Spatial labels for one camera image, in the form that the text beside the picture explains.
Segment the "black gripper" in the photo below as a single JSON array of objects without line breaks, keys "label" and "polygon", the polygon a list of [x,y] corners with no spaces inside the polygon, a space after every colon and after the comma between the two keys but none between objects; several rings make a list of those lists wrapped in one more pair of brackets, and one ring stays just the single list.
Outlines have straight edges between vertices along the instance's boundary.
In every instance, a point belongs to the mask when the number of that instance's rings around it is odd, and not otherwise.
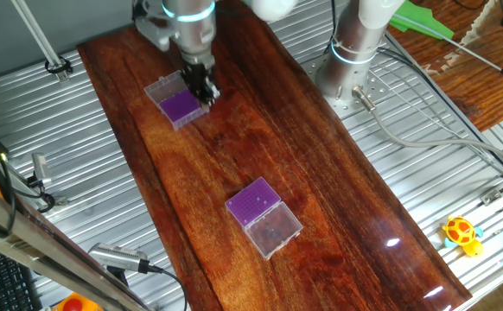
[{"label": "black gripper", "polygon": [[211,107],[221,92],[213,82],[214,67],[206,67],[204,64],[185,63],[182,77],[189,91],[195,93],[200,105]]}]

